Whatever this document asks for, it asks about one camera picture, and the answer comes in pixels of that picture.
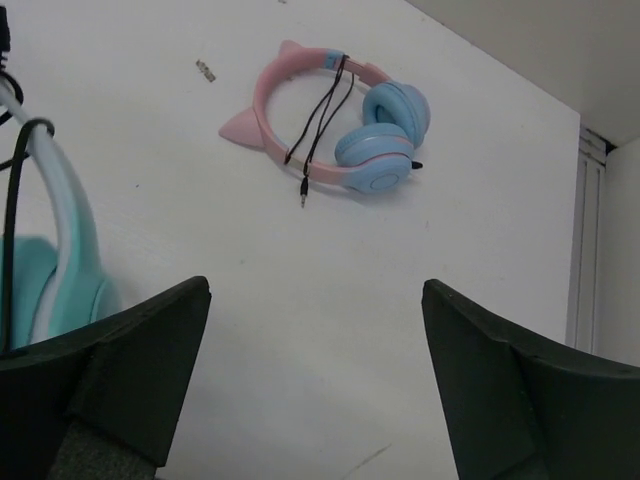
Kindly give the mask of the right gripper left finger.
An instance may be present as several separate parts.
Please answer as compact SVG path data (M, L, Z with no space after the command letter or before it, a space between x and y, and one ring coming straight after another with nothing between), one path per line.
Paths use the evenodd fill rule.
M204 334L194 276L118 314L1 357L4 479L153 479Z

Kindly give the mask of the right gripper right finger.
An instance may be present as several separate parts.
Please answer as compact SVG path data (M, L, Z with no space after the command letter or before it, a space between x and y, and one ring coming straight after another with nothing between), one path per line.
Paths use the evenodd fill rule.
M436 279L422 310L460 478L638 478L638 368L543 337Z

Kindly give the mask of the teal cat ear headphones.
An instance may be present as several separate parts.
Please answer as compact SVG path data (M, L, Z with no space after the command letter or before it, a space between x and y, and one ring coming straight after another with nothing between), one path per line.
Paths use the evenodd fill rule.
M76 172L54 139L53 123L31 117L8 73L1 103L21 125L10 160L1 236L1 350L8 352L105 319L121 309L100 259L97 229ZM32 159L47 189L57 241L15 232L22 170Z

